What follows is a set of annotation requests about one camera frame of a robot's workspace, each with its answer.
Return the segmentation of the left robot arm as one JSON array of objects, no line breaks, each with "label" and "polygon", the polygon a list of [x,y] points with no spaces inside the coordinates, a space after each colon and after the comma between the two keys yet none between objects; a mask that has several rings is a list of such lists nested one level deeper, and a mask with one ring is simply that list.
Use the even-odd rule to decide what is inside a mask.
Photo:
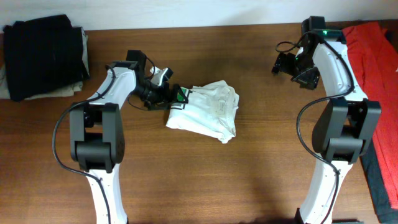
[{"label": "left robot arm", "polygon": [[173,103],[187,103],[178,84],[169,86],[173,71],[145,63],[118,61],[106,68],[106,78],[98,91],[70,112],[71,157],[88,179],[97,223],[126,224],[119,183],[119,168],[125,140],[121,108],[136,95],[148,110],[167,110]]}]

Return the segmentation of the white t-shirt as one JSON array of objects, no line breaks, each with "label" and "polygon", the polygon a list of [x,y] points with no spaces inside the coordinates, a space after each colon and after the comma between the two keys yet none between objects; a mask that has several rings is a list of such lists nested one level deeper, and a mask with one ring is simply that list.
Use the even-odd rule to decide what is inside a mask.
[{"label": "white t-shirt", "polygon": [[223,144],[236,136],[239,95],[224,80],[205,86],[182,88],[188,103],[174,103],[166,127],[218,139]]}]

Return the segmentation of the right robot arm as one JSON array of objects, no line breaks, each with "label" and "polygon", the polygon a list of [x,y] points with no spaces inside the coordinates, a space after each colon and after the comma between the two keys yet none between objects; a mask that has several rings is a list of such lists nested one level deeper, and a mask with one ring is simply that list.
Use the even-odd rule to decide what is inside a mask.
[{"label": "right robot arm", "polygon": [[[308,194],[297,209],[294,223],[332,223],[332,211],[341,185],[354,163],[367,151],[381,106],[371,101],[356,81],[340,30],[305,31],[292,45],[298,52],[278,49],[272,73],[286,73],[302,88],[316,89],[322,81],[325,97],[307,103],[298,113],[296,132],[305,150],[316,159]],[[309,107],[324,102],[308,146],[300,122]]]}]

